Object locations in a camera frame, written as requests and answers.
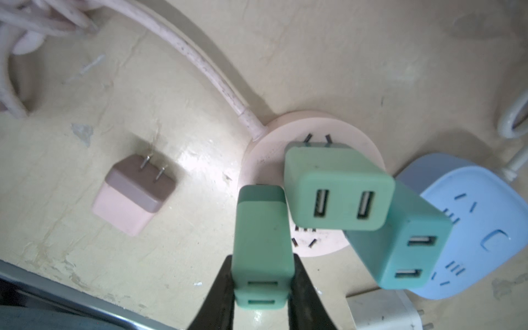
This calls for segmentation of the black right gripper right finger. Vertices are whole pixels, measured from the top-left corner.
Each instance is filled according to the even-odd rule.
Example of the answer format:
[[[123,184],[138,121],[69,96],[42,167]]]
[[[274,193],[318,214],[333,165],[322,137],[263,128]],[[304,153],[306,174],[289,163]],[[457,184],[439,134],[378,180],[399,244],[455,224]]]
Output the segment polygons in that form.
[[[301,258],[294,254],[294,277],[288,300],[288,318],[290,329],[332,329],[336,330],[326,312]]]

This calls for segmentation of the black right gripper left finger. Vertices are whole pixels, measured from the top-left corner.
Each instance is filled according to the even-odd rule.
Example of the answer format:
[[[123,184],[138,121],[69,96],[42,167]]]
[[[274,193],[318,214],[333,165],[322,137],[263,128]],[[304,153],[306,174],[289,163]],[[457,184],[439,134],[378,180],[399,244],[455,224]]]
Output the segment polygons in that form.
[[[187,330],[232,330],[235,314],[232,255],[228,255],[217,274],[202,307]]]

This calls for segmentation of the teal plug adapter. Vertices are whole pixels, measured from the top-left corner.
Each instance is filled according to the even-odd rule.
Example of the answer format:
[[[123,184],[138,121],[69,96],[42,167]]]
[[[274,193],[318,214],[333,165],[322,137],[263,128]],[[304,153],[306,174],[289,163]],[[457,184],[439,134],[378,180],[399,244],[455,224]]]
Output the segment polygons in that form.
[[[379,287],[410,290],[428,282],[452,229],[444,213],[396,181],[385,224],[345,237]]]

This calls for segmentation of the mint green plug adapter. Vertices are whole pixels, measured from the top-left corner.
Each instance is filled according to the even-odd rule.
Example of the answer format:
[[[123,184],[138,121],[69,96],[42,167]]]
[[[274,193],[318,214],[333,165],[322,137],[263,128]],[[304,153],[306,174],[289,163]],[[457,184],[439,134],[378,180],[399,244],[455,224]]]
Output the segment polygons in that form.
[[[346,144],[292,142],[283,186],[298,227],[374,231],[386,221],[395,180]]]

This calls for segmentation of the pink plug adapter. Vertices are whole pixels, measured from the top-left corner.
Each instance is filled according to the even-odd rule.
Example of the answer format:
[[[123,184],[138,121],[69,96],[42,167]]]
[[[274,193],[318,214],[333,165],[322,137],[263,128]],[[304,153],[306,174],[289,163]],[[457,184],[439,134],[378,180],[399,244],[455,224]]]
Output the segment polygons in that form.
[[[134,154],[115,163],[92,205],[93,214],[131,237],[143,231],[176,187],[165,168],[150,160]]]

